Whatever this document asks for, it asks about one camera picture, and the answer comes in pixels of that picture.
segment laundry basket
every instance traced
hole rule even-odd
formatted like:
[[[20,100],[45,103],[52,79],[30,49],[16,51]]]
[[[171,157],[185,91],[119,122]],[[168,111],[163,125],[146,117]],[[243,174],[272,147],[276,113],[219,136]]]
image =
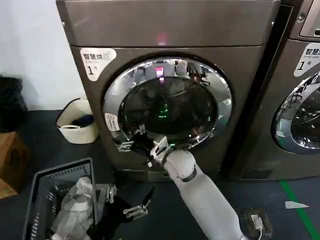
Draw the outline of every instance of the laundry basket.
[[[95,193],[95,176],[91,158],[84,158],[58,167],[39,171],[33,179],[26,212],[23,240],[46,240],[51,237],[51,227],[61,202],[69,189],[81,177],[89,177]],[[92,196],[93,218],[97,223],[97,200]]]
[[[92,115],[89,101],[78,98],[69,102],[56,120],[56,126],[65,139],[72,144],[90,144],[93,143],[99,135],[95,121],[85,127],[77,128],[77,126],[72,125],[74,120],[85,115]]]

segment white cloth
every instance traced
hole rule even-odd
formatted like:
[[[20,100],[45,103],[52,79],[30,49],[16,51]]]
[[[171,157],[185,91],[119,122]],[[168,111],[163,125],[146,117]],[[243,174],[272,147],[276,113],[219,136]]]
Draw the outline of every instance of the white cloth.
[[[93,188],[88,177],[81,177],[64,196],[52,230],[52,240],[83,240],[93,223]]]

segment white wall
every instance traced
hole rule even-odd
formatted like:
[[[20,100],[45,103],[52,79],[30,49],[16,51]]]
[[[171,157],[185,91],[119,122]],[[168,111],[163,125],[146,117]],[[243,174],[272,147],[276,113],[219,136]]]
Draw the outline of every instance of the white wall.
[[[29,110],[83,96],[55,0],[0,0],[0,74],[22,78]]]

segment number 1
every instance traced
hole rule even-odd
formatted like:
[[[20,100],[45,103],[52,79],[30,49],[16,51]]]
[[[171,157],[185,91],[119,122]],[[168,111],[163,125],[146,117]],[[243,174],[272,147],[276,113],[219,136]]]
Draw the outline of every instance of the number 1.
[[[88,66],[88,69],[89,69],[89,75],[94,75],[93,72],[91,71],[91,67]]]
[[[305,61],[302,61],[301,66],[300,66],[300,68],[298,68],[298,70],[303,70],[304,65],[305,65]]]

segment chrome door rim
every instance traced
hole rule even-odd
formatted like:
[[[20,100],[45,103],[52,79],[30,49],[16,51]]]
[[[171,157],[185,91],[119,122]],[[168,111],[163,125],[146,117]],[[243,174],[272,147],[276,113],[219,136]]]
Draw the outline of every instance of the chrome door rim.
[[[221,71],[216,67],[208,66],[204,63],[201,63],[198,60],[186,58],[186,57],[179,57],[179,56],[165,56],[165,57],[157,57],[151,58],[145,61],[142,61],[134,66],[126,69],[123,73],[121,73],[115,80],[111,83],[110,87],[108,88],[104,100],[103,100],[103,107],[102,111],[103,114],[112,114],[119,117],[119,110],[123,105],[123,100],[129,94],[129,92],[139,86],[146,81],[154,80],[154,77],[147,77],[143,80],[141,79],[134,79],[132,74],[134,72],[138,72],[139,68],[146,68],[155,64],[161,63],[169,63],[173,61],[185,61],[187,64],[195,64],[206,68],[210,73],[214,75],[214,80],[209,80],[210,84],[206,86],[207,90],[211,93],[216,101],[217,106],[217,115],[214,127],[210,130],[210,132],[206,132],[205,134],[199,134],[193,139],[191,139],[192,143],[188,144],[187,148],[190,149],[199,143],[203,142],[205,139],[210,139],[215,136],[218,136],[224,128],[227,126],[233,106],[232,94],[227,84],[225,77],[220,73]],[[166,73],[165,77],[176,77],[177,73]],[[119,126],[119,130],[110,130],[110,133],[113,139],[121,144],[123,142],[127,142],[130,140],[131,136],[129,136],[126,132],[124,132],[123,128]]]
[[[275,117],[275,138],[286,151],[295,154],[319,154],[320,147],[314,147],[306,142],[304,146],[298,144],[292,136],[291,125],[303,102],[318,88],[320,88],[320,72],[303,80],[285,99]]]

